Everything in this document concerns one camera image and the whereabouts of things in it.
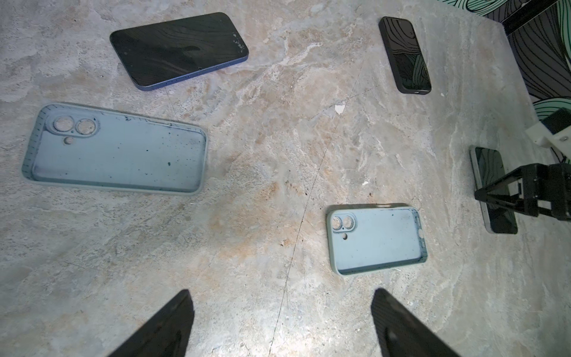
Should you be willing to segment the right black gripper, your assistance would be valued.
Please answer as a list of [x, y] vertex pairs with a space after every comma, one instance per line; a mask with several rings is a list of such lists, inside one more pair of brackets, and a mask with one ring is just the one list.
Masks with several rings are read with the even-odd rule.
[[[495, 168], [474, 167], [477, 201], [531, 217], [570, 221], [570, 164], [523, 165], [488, 184], [483, 181], [486, 172], [495, 173]], [[516, 181], [523, 190], [510, 194], [509, 186]]]

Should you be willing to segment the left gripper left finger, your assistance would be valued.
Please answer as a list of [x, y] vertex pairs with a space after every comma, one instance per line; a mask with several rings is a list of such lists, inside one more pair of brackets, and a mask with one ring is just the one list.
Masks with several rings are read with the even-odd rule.
[[195, 318], [188, 289], [181, 290], [110, 356], [186, 355]]

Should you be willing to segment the black phone case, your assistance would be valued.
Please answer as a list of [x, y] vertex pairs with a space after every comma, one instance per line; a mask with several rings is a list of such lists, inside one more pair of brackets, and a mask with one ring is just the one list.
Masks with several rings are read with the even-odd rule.
[[384, 16], [379, 31], [397, 89], [411, 95], [430, 93], [431, 79], [413, 24], [407, 19]]

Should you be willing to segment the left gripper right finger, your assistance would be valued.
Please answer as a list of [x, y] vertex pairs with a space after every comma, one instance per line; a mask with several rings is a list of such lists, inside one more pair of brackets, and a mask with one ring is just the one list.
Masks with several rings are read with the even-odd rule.
[[386, 289], [375, 291], [371, 314], [383, 356], [459, 356]]

